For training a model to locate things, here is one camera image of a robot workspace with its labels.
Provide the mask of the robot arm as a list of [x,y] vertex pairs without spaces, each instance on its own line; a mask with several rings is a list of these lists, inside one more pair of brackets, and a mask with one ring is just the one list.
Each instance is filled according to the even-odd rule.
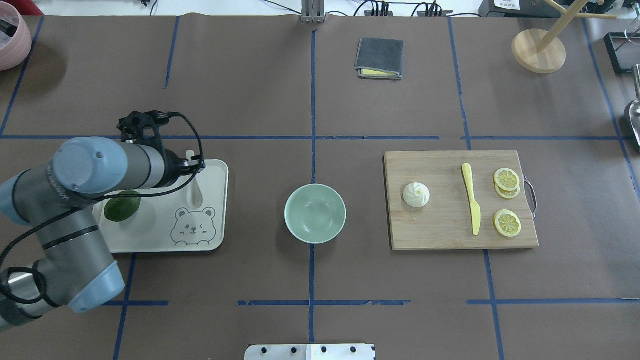
[[68,306],[93,310],[125,287],[118,262],[93,215],[115,191],[169,187],[194,176],[201,157],[179,158],[164,148],[74,137],[50,162],[23,171],[1,186],[1,212],[31,227],[43,259],[1,271],[1,330],[20,327]]

